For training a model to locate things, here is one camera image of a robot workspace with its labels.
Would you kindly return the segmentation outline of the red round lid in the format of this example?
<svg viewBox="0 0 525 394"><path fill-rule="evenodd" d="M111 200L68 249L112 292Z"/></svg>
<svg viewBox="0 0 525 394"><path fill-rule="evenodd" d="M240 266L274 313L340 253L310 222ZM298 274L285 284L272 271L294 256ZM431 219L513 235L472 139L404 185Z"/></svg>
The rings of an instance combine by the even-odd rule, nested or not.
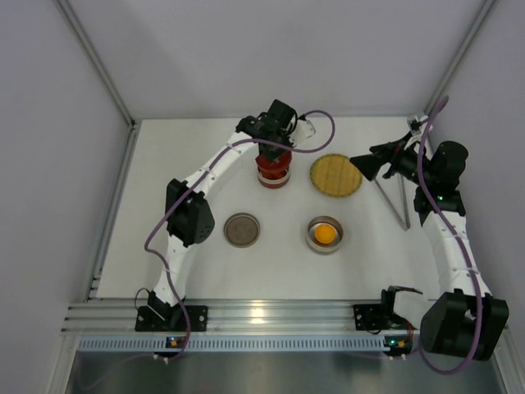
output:
<svg viewBox="0 0 525 394"><path fill-rule="evenodd" d="M279 158L270 160L264 155L259 154L255 159L258 169L260 168L264 172L281 172L287 169L289 171L290 164L292 161L292 153L285 152Z"/></svg>

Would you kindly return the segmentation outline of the red-banded steel container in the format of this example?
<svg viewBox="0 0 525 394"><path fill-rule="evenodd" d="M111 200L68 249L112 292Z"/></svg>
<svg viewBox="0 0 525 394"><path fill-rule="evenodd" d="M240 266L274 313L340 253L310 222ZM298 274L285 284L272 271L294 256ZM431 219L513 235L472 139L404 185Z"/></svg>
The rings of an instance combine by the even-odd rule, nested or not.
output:
<svg viewBox="0 0 525 394"><path fill-rule="evenodd" d="M281 172L264 172L258 169L258 181L268 189L279 189L285 186L289 179L290 172L287 169Z"/></svg>

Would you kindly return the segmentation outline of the steel tongs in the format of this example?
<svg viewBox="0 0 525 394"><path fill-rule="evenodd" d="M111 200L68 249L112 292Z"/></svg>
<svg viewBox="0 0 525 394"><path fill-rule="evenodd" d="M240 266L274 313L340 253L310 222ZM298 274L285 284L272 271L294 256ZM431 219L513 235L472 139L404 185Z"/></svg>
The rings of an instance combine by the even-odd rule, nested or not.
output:
<svg viewBox="0 0 525 394"><path fill-rule="evenodd" d="M407 197L407 190L404 178L400 175L396 177L398 184L399 204L395 204L395 200L389 196L381 183L375 179L372 184L375 186L377 192L381 196L382 200L386 204L386 207L392 213L394 219L399 224L403 231L408 231L411 228L411 221L409 216L409 204Z"/></svg>

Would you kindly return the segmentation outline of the orange round fruit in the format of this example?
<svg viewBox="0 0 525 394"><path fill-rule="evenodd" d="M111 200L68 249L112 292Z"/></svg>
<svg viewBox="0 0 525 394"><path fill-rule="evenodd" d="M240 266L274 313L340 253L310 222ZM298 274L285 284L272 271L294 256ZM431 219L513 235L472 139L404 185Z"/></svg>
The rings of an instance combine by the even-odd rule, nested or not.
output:
<svg viewBox="0 0 525 394"><path fill-rule="evenodd" d="M314 238L316 242L323 245L331 244L336 239L336 237L336 229L328 223L320 223L314 230Z"/></svg>

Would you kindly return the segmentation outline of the beige round lid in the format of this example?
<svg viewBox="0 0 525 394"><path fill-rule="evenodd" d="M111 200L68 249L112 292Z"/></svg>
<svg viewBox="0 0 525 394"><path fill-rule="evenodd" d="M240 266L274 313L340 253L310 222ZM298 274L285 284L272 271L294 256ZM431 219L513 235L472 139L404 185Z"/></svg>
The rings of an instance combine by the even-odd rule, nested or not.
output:
<svg viewBox="0 0 525 394"><path fill-rule="evenodd" d="M261 232L257 218L251 213L235 213L227 218L223 234L227 243L235 248L254 245Z"/></svg>

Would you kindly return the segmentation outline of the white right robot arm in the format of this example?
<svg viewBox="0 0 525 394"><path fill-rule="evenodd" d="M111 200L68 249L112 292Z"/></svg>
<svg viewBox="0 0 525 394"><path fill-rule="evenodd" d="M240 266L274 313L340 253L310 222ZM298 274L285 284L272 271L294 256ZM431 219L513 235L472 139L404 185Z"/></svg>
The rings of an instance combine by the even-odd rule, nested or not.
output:
<svg viewBox="0 0 525 394"><path fill-rule="evenodd" d="M350 162L369 181L387 164L385 178L399 174L416 185L414 210L436 263L436 300L415 288L389 286L381 293L383 315L415 327L427 353L486 361L505 328L509 307L482 280L468 241L458 190L467 158L468 150L454 141L441 143L427 158L408 140L397 140L373 146Z"/></svg>

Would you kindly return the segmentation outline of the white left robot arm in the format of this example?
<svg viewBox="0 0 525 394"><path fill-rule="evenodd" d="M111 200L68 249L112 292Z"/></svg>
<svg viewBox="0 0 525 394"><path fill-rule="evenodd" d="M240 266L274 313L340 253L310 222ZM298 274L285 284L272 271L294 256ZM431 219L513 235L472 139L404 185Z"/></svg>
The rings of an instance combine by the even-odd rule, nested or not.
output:
<svg viewBox="0 0 525 394"><path fill-rule="evenodd" d="M178 330L181 322L190 322L185 285L197 246L215 227L213 195L242 168L251 151L269 164L283 163L299 142L298 129L296 110L276 99L268 110L242 118L223 147L199 170L182 181L169 181L165 213L144 242L144 250L159 258L163 272L148 291L146 305L138 309L136 330Z"/></svg>

